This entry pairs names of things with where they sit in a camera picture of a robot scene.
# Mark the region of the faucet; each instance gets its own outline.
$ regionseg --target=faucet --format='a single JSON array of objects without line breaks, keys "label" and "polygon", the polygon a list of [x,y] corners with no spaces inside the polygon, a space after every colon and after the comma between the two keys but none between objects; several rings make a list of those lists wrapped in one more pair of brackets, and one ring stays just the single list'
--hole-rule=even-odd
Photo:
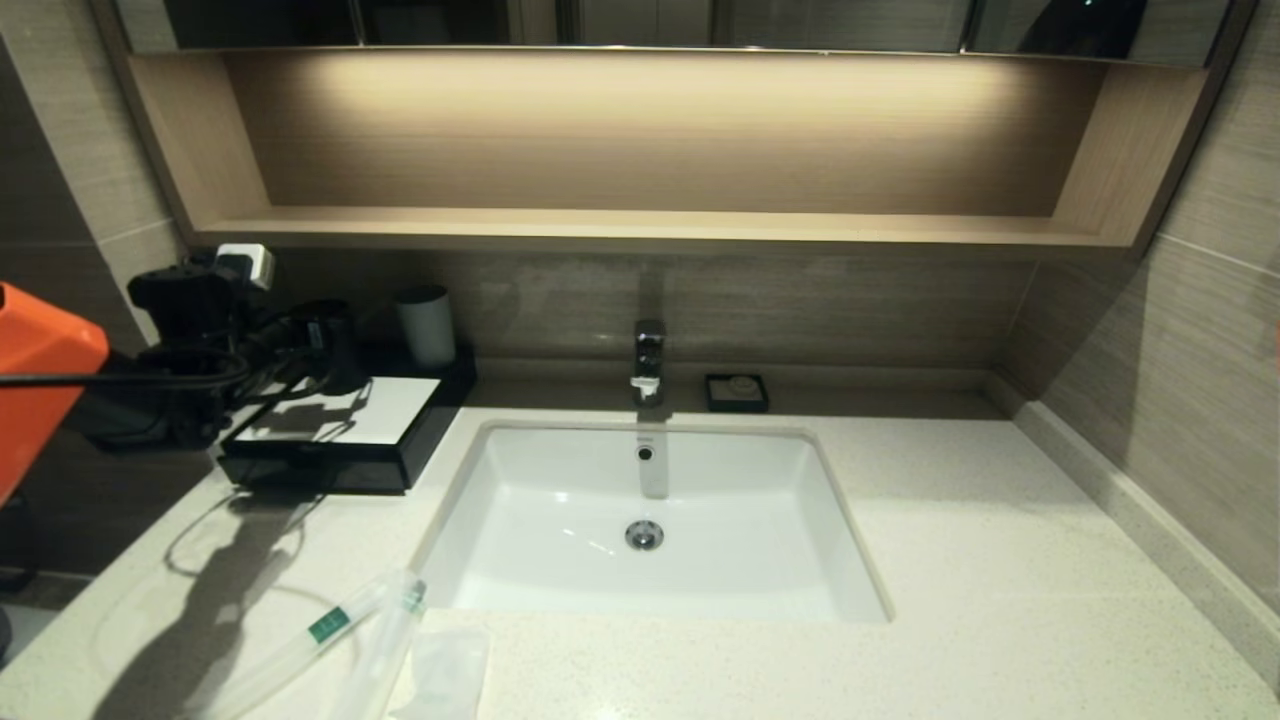
[{"label": "faucet", "polygon": [[667,325],[662,320],[636,323],[636,364],[631,374],[636,407],[662,405],[662,345],[666,340]]}]

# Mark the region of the orange device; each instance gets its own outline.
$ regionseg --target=orange device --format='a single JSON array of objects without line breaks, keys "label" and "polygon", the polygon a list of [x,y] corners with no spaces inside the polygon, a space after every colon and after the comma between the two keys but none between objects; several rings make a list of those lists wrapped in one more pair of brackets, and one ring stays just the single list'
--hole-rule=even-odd
[{"label": "orange device", "polygon": [[[109,352],[102,328],[0,282],[0,375],[96,373]],[[0,392],[0,505],[83,391],[33,387]]]}]

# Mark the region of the sink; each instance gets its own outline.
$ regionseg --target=sink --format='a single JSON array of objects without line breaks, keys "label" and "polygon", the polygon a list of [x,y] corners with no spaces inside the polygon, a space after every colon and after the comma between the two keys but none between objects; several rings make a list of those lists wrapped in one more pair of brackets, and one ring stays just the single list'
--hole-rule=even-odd
[{"label": "sink", "polygon": [[888,621],[804,436],[490,427],[445,506],[431,607]]}]

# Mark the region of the white quartz countertop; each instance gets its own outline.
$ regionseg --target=white quartz countertop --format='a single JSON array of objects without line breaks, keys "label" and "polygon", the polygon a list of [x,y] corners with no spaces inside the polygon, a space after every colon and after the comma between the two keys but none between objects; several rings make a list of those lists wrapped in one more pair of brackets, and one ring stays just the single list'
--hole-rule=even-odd
[{"label": "white quartz countertop", "polygon": [[[1280,714],[1226,639],[1061,470],[1010,421],[973,416],[671,419],[812,433],[887,593],[887,625],[436,609],[422,625],[488,628],[484,719]],[[631,419],[467,407],[406,497],[334,496],[292,524],[233,511],[215,471],[0,673],[0,717],[170,717],[201,679],[243,671],[367,580],[417,562],[486,423]],[[250,716],[326,717],[372,625]],[[411,694],[403,673],[390,708]]]}]

